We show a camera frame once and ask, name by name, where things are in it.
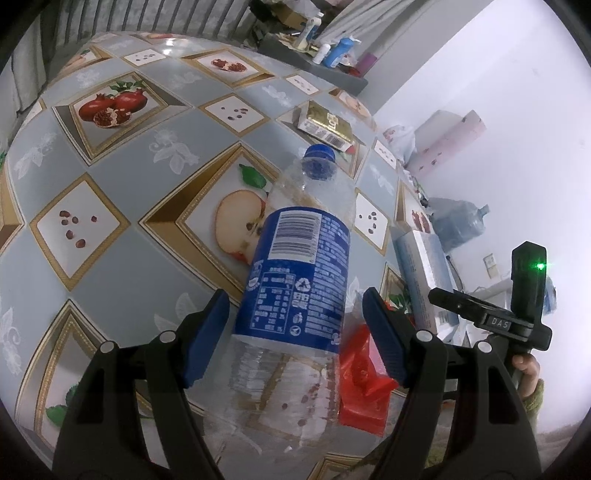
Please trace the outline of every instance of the plastic water bottle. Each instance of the plastic water bottle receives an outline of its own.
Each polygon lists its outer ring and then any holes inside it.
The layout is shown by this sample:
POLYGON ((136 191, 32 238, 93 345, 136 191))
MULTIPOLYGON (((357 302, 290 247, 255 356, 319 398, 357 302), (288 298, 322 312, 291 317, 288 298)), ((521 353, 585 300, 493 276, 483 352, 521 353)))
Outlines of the plastic water bottle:
MULTIPOLYGON (((336 424, 353 181, 330 147, 312 145, 275 182, 265 215, 229 344, 230 401, 218 415, 232 425, 226 454, 235 465, 242 452, 243 479, 313 466, 336 424)), ((233 473, 224 458, 222 472, 233 473)))
POLYGON ((486 229, 483 217, 490 211, 488 205, 478 208, 465 200, 431 198, 429 206, 434 210, 431 222, 444 252, 482 235, 486 229))

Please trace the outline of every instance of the blue gripper pad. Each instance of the blue gripper pad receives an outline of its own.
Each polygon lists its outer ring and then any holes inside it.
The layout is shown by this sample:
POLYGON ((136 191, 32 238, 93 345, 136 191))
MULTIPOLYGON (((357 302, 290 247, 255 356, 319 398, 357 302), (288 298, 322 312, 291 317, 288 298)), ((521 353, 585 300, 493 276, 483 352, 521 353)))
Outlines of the blue gripper pad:
POLYGON ((187 315, 177 329, 182 341, 184 388, 203 377, 230 315, 230 300, 223 290, 217 290, 200 312, 187 315))
POLYGON ((387 309, 378 291, 371 287, 363 294, 363 316, 390 378, 407 388, 410 340, 416 330, 403 312, 387 309))

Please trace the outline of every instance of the blue bottle cap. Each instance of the blue bottle cap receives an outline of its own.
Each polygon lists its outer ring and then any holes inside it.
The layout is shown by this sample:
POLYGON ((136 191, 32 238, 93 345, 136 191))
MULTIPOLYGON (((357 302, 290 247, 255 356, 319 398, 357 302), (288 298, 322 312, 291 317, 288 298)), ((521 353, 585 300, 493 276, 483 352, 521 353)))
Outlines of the blue bottle cap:
POLYGON ((336 161, 335 151, 323 143, 317 143, 309 146, 308 150, 306 150, 306 153, 304 154, 304 157, 320 157, 325 158, 326 160, 336 161))
POLYGON ((335 152, 328 145, 312 145, 306 150, 301 167, 313 180, 330 180, 336 172, 335 152), (330 162, 319 161, 319 158, 330 162))

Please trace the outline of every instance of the white plastic bag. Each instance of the white plastic bag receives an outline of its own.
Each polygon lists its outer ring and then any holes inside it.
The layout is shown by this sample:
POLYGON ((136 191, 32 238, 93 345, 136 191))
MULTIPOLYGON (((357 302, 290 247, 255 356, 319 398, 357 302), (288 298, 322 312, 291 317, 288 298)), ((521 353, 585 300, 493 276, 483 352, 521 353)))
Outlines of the white plastic bag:
POLYGON ((388 141, 390 151, 396 158, 402 160, 403 166, 406 166, 411 155, 417 151, 414 128, 394 125, 384 131, 384 137, 388 141))

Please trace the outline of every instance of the nutrition facts table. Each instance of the nutrition facts table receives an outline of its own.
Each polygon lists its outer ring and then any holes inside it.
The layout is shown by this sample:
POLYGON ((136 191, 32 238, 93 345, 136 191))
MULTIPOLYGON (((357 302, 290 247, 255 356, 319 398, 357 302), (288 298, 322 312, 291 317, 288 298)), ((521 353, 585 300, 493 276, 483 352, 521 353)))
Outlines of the nutrition facts table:
POLYGON ((251 328, 285 333, 295 281, 296 276, 290 273, 263 273, 251 328))

